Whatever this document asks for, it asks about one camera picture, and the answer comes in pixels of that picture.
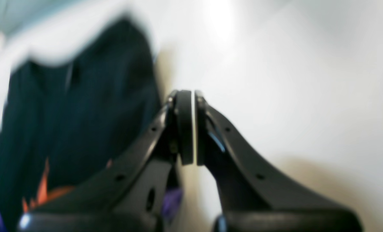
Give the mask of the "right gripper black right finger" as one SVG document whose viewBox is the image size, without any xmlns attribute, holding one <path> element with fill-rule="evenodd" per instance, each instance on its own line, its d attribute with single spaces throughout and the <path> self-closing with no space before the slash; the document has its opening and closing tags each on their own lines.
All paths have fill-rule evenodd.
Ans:
<svg viewBox="0 0 383 232">
<path fill-rule="evenodd" d="M 214 232 L 362 232 L 355 212 L 299 184 L 265 160 L 200 91 L 196 162 L 214 177 Z"/>
</svg>

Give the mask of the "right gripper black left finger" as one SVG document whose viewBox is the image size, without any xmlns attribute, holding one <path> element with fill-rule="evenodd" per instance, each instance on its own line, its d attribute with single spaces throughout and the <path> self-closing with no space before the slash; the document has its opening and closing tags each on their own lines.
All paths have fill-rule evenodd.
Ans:
<svg viewBox="0 0 383 232">
<path fill-rule="evenodd" d="M 25 213 L 19 232 L 166 232 L 162 213 L 177 164 L 193 164 L 192 92 L 172 91 L 141 137 L 113 164 Z"/>
</svg>

